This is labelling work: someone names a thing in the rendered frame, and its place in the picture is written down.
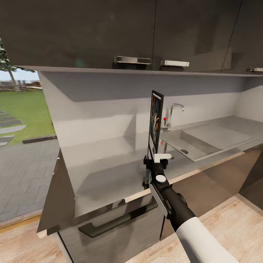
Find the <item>poster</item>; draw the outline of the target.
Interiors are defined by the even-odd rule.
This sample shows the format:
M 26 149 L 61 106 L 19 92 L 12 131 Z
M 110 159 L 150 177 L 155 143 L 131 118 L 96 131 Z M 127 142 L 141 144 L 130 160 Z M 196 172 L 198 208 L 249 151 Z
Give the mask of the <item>poster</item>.
M 163 110 L 164 95 L 152 90 L 150 126 L 149 126 L 149 148 L 152 159 L 158 154 L 161 117 Z

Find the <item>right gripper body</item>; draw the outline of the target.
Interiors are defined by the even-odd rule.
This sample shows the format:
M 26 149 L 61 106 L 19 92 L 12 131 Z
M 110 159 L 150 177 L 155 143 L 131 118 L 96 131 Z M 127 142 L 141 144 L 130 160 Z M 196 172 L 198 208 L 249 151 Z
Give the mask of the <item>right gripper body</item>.
M 161 168 L 164 171 L 164 169 L 166 169 L 167 167 L 167 161 L 161 159 L 160 163 L 155 163 L 154 159 L 146 159 L 146 169 L 151 169 L 151 172 L 152 172 L 153 169 L 157 167 Z

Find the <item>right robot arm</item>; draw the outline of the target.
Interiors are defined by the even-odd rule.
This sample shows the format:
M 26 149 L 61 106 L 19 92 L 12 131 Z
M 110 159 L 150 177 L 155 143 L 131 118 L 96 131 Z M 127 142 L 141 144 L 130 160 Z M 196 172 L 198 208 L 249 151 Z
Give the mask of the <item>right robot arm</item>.
M 239 263 L 196 217 L 183 195 L 170 188 L 164 169 L 171 157 L 171 154 L 154 154 L 154 159 L 145 156 L 144 164 L 152 173 L 150 191 L 170 220 L 190 262 Z

